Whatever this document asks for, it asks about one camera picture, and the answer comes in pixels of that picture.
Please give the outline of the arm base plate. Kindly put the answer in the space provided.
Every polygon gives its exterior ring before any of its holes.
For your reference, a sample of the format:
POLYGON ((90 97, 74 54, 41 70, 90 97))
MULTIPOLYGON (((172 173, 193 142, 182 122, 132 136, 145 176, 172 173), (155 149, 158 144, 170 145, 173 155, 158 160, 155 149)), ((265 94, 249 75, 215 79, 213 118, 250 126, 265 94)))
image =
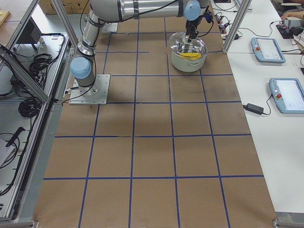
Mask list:
POLYGON ((118 23, 105 23, 102 28, 102 33, 116 33, 118 29, 118 23))
POLYGON ((108 90, 110 85, 110 75, 97 75, 93 87, 85 93, 88 88, 78 86, 78 82, 74 80, 74 87, 78 87, 71 91, 68 103, 70 105, 105 105, 107 104, 108 90))

